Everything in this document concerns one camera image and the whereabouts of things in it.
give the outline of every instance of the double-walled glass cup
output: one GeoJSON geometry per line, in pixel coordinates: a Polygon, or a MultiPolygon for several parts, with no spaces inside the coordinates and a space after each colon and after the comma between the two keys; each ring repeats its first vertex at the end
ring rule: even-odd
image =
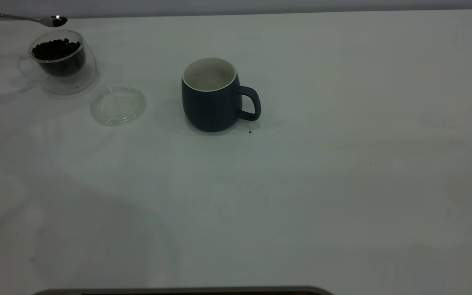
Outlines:
{"type": "Polygon", "coordinates": [[[28,48],[28,56],[17,60],[17,68],[30,80],[39,80],[48,90],[71,94],[85,89],[96,75],[96,61],[83,36],[70,30],[49,32],[37,38],[28,48]],[[80,43],[71,54],[58,59],[42,60],[34,56],[33,49],[42,43],[61,39],[80,43]]]}

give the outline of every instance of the dark blue mug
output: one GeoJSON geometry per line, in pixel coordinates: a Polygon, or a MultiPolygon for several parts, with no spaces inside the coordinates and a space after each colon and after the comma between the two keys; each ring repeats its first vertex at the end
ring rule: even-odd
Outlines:
{"type": "Polygon", "coordinates": [[[255,121],[262,111],[256,91],[240,86],[236,68],[221,58],[202,58],[185,69],[182,102],[189,122],[207,132],[227,129],[238,118],[255,121]],[[242,95],[252,99],[254,114],[241,110],[242,95]]]}

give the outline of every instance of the glass cup handle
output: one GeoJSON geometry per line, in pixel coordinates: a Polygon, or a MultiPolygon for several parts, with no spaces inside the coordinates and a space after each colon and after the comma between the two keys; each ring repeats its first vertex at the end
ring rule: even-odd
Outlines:
{"type": "Polygon", "coordinates": [[[28,56],[21,56],[17,59],[17,69],[30,80],[41,80],[41,75],[35,71],[32,59],[28,56]]]}

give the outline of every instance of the spoon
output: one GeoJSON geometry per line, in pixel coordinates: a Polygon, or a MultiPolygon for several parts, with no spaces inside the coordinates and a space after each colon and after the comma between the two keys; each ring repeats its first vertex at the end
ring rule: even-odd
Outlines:
{"type": "Polygon", "coordinates": [[[68,21],[66,17],[61,16],[61,15],[47,16],[42,19],[35,19],[35,18],[30,18],[30,17],[23,17],[23,16],[0,13],[0,18],[31,20],[33,22],[40,23],[47,27],[59,27],[59,26],[64,25],[68,21]]]}

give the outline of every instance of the white table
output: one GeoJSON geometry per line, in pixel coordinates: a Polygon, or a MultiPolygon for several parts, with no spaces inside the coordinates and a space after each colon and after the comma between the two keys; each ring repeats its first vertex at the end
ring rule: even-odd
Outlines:
{"type": "MultiPolygon", "coordinates": [[[[49,28],[0,22],[0,295],[316,286],[472,294],[472,11],[71,19],[99,78],[15,68],[49,28]],[[180,74],[230,60],[262,116],[195,131],[180,74]],[[148,107],[90,117],[107,82],[148,107]]],[[[244,108],[252,109],[245,101],[244,108]]]]}

